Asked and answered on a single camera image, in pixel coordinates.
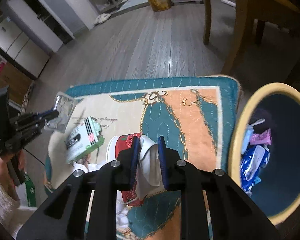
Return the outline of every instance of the green and white box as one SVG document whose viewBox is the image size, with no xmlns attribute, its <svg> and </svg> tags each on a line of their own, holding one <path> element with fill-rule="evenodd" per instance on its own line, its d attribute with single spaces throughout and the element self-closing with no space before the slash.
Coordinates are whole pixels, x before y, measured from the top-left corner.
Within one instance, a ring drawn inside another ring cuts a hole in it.
<svg viewBox="0 0 300 240">
<path fill-rule="evenodd" d="M 16 187 L 16 192 L 23 207 L 36 207 L 35 188 L 28 173 L 25 172 L 25 182 Z"/>
<path fill-rule="evenodd" d="M 85 118 L 66 139 L 66 161 L 74 163 L 103 145 L 101 126 L 91 116 Z"/>
</svg>

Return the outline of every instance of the white cabinet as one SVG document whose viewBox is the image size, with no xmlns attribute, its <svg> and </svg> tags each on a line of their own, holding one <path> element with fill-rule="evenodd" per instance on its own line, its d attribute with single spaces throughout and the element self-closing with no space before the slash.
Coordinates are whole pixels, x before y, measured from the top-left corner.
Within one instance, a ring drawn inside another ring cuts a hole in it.
<svg viewBox="0 0 300 240">
<path fill-rule="evenodd" d="M 11 44 L 10 48 L 8 49 L 7 54 L 15 59 L 21 49 L 25 46 L 25 44 L 29 41 L 28 36 L 25 33 L 21 33 L 18 38 Z"/>
<path fill-rule="evenodd" d="M 42 49 L 34 44 L 33 41 L 28 40 L 15 61 L 32 75 L 38 77 L 48 59 L 49 56 Z"/>
<path fill-rule="evenodd" d="M 35 77 L 39 76 L 49 59 L 39 46 L 7 19 L 0 23 L 0 48 Z"/>
<path fill-rule="evenodd" d="M 22 33 L 22 31 L 12 21 L 4 19 L 0 23 L 0 48 L 7 52 L 11 44 Z"/>
<path fill-rule="evenodd" d="M 24 0 L 10 0 L 9 7 L 37 35 L 53 52 L 57 52 L 63 42 L 58 36 L 41 20 Z"/>
</svg>

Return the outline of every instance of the white drawer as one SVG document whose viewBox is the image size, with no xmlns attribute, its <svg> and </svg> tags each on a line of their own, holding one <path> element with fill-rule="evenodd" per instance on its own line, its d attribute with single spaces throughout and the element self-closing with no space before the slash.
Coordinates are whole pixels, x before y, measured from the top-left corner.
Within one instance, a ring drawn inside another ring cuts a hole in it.
<svg viewBox="0 0 300 240">
<path fill-rule="evenodd" d="M 28 40 L 15 61 L 32 75 L 38 77 L 48 59 L 49 56 L 42 49 L 34 44 L 33 41 Z"/>
<path fill-rule="evenodd" d="M 29 37 L 25 33 L 21 33 L 20 36 L 12 43 L 7 54 L 13 59 L 16 59 L 18 53 L 25 46 L 28 40 Z"/>
<path fill-rule="evenodd" d="M 4 19 L 0 23 L 0 48 L 7 52 L 11 44 L 21 34 L 21 30 L 12 21 Z"/>
</svg>

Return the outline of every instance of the pink item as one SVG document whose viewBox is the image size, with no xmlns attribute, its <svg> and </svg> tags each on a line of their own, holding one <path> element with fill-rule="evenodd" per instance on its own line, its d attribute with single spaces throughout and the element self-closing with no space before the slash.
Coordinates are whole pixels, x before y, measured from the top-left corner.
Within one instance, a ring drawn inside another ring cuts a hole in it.
<svg viewBox="0 0 300 240">
<path fill-rule="evenodd" d="M 257 144 L 266 144 L 271 145 L 271 129 L 264 131 L 262 134 L 254 133 L 250 137 L 250 144 L 257 145 Z"/>
</svg>

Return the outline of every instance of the shelf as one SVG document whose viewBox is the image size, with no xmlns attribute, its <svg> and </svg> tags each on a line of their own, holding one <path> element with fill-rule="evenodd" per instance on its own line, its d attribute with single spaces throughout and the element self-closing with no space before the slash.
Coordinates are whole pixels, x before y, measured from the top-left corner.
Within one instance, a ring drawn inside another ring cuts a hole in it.
<svg viewBox="0 0 300 240">
<path fill-rule="evenodd" d="M 119 5 L 119 4 L 121 4 L 123 1 L 124 1 L 124 0 L 118 0 L 118 1 L 116 1 L 116 2 L 117 2 L 117 4 Z M 108 11 L 108 10 L 114 8 L 114 7 L 116 7 L 115 4 L 108 5 L 107 7 L 103 8 L 102 10 L 100 10 L 100 13 L 104 13 L 104 12 L 106 12 L 106 11 Z"/>
<path fill-rule="evenodd" d="M 182 2 L 198 2 L 203 0 L 171 0 L 173 3 L 182 3 Z"/>
</svg>

